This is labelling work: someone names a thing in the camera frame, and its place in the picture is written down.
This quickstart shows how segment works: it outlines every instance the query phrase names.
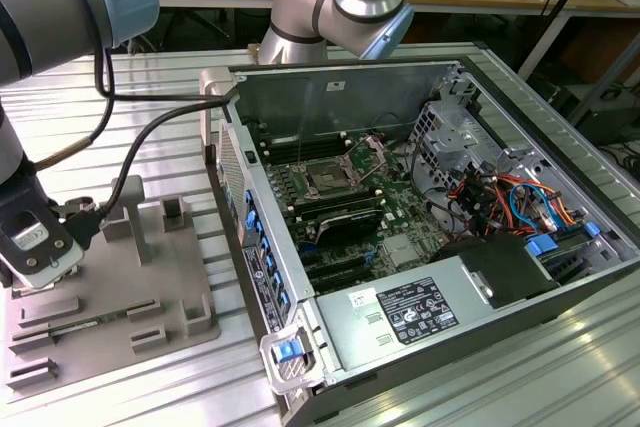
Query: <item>blue clip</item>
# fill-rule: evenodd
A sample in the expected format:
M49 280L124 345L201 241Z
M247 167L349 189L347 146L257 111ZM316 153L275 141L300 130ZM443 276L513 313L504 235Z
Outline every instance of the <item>blue clip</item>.
M549 234L543 234L529 239L527 248L533 255L540 257L542 254L556 250L558 244L555 243Z
M282 307L289 307L289 296L286 292L280 293L280 301L282 302Z
M376 247L375 249L373 249L370 252L365 252L364 253L364 265L365 266L369 266L371 264L371 262L373 262L373 258L376 256L376 254L378 253L378 248Z
M600 235L600 227L598 227L595 222L587 222L584 224L584 230L587 231L591 237L597 237Z
M276 262L273 260L271 254L267 255L267 272L269 272L269 275L271 275L275 266Z
M256 224L256 211L252 210L247 215L247 220L244 221L244 225L247 229L253 229L253 226Z
M295 339L274 346L273 353L276 356L276 362L281 364L282 362L302 357L304 350L302 349L302 343L298 339Z

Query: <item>electronic components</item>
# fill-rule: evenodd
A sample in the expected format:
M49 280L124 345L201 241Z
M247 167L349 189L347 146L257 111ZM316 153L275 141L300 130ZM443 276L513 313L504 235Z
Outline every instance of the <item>electronic components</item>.
M271 155L264 158L291 238L318 292L424 264L446 242L423 196L396 172L394 154L381 140L361 135L351 145L341 155L285 165L274 165ZM312 150L304 142L299 148Z
M407 234L394 235L382 243L389 254L391 262L396 268L400 268L420 259L420 255L413 247Z

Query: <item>blue latch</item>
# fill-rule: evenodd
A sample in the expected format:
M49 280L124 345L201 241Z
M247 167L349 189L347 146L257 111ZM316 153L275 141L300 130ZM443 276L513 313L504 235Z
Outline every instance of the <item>blue latch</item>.
M282 304L282 307L284 307L284 308L289 307L289 296L287 295L286 292L282 292L280 294L280 303Z
M256 225L256 211L252 210L251 212L249 212L249 214L247 215L247 220L244 221L244 225L247 227L247 229L253 229L253 227Z
M587 222L584 224L584 230L587 231L591 237L597 237L600 235L600 227L598 227L595 222Z
M304 350L302 349L302 342L298 339L294 339L274 346L273 353L276 356L276 362L281 364L282 362L302 357L304 355Z
M530 239L527 248L533 255L540 257L542 254L556 250L558 244L555 243L549 234L543 234Z
M273 260L273 256L271 254L267 255L267 272L269 275L273 274L273 271L276 267L276 261Z

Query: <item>gray fixture plate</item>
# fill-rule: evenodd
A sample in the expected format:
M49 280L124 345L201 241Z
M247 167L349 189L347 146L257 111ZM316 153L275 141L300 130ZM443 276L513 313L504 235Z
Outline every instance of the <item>gray fixture plate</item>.
M146 242L153 260L138 265L133 238L123 238L109 244L102 234L93 239L91 249L80 264L78 273L63 278L48 291L12 299L11 289L4 294L7 322L4 328L5 345L12 343L12 336L24 332L20 328L21 309L26 312L42 311L44 304L65 299L80 300L80 311L67 316L46 320L51 327L126 308L147 300L159 300L161 312L130 320L123 316L109 323L63 334L55 344L44 345L14 354L4 349L5 379L1 388L7 401L15 401L49 391L79 380L110 372L128 365L169 354L220 335L220 327L213 312L213 299L207 274L200 253L193 221L185 213L185 228L170 233L163 232L160 207L140 209L140 218ZM181 313L181 301L187 310L187 318L200 317L203 312L203 295L212 311L212 325L206 332L188 337L185 316ZM131 334L163 326L166 342L157 342L148 349L136 349L131 345ZM57 376L23 388L12 390L6 386L11 371L22 364L42 358L50 358L57 365Z

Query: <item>robotic arm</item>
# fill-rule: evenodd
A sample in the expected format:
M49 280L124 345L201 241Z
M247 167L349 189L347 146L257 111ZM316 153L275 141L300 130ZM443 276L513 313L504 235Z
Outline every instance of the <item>robotic arm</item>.
M260 64L326 60L327 42L363 60L387 57L413 19L405 0L273 0Z
M158 0L0 0L0 87L90 52L96 54L98 69L104 67L103 56L109 68L108 50L147 31L158 13ZM259 60L263 64L322 60L325 38L362 59L384 57L398 44L412 17L413 10L404 0L274 0L271 28ZM96 78L103 82L100 70ZM115 95L115 86L109 88L108 106L115 100L140 99ZM205 102L152 121L136 138L124 166L131 165L137 148L162 122L228 102L168 97L144 100ZM67 150L78 152L91 141ZM106 205L84 206L61 222L55 203L38 182L36 166L24 153L0 104L0 268L6 266L26 285L42 288L82 260L119 194L116 184ZM124 166L126 177L128 167Z
M87 7L102 48L147 31L159 13L158 0L86 1L0 0L0 86L92 52ZM35 174L0 104L0 259L40 288L82 260L100 219L80 215L60 223Z

